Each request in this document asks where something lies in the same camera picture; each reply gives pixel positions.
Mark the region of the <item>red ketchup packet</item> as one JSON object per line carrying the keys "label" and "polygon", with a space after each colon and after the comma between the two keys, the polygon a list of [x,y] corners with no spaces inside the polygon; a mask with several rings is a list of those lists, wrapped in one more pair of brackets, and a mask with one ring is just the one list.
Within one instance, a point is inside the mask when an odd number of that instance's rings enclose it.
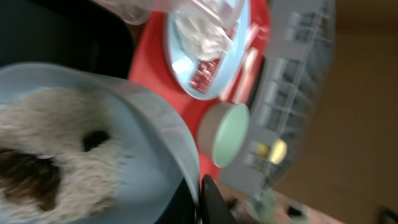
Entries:
{"label": "red ketchup packet", "polygon": [[200,61],[189,81],[189,87],[193,88],[197,93],[206,94],[217,76],[220,63],[228,54],[228,50],[222,52],[221,55],[210,61]]}

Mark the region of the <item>light blue small bowl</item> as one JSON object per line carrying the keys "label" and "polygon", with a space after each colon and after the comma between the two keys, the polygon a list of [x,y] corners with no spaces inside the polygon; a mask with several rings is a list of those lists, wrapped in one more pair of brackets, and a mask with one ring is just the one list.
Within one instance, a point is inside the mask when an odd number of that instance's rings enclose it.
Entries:
{"label": "light blue small bowl", "polygon": [[88,86],[105,92],[121,151],[121,184],[115,205],[76,224],[170,223],[171,213],[195,221],[199,160],[180,115],[159,95],[130,81],[48,63],[1,68],[1,102],[39,88]]}

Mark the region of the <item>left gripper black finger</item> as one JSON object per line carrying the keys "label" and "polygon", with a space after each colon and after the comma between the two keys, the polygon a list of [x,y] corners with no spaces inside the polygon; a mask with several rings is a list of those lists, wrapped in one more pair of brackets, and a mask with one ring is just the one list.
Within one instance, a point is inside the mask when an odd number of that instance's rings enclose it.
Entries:
{"label": "left gripper black finger", "polygon": [[202,224],[238,224],[213,178],[207,174],[201,181],[200,215]]}

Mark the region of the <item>yellow plastic cup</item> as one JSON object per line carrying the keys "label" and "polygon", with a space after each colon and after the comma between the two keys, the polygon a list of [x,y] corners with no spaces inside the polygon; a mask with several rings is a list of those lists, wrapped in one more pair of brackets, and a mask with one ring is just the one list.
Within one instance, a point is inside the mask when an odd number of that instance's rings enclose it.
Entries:
{"label": "yellow plastic cup", "polygon": [[274,141],[273,145],[268,146],[263,143],[257,145],[256,154],[268,160],[271,164],[280,164],[287,155],[287,144],[281,139]]}

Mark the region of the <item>white napkin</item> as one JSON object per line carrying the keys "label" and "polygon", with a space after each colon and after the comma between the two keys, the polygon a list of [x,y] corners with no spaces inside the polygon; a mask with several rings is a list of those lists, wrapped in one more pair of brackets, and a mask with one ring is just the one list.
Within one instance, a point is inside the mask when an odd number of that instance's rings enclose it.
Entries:
{"label": "white napkin", "polygon": [[231,47],[236,28],[223,28],[207,19],[183,15],[176,15],[174,23],[182,49],[200,61],[221,58]]}

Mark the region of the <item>food scraps with rice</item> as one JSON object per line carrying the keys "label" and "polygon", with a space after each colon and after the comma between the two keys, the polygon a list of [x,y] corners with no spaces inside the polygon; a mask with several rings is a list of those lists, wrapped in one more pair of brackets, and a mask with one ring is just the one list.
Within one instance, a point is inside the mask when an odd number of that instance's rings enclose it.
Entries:
{"label": "food scraps with rice", "polygon": [[1,105],[1,222],[69,223],[111,208],[122,148],[94,88],[41,88]]}

